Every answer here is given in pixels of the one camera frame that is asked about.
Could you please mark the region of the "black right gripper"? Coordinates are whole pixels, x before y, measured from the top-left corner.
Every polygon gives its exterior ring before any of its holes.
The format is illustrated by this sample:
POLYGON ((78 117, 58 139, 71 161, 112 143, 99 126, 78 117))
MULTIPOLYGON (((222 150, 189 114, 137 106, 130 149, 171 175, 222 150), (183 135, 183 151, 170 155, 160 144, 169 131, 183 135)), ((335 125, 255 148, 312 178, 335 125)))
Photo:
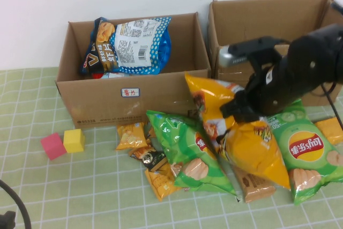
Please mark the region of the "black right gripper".
POLYGON ((271 66, 260 58, 250 59, 254 74, 244 91, 220 106, 223 118, 233 116, 237 123, 259 121, 259 116, 281 112, 304 95, 304 83, 296 79, 288 58, 283 57, 271 66))

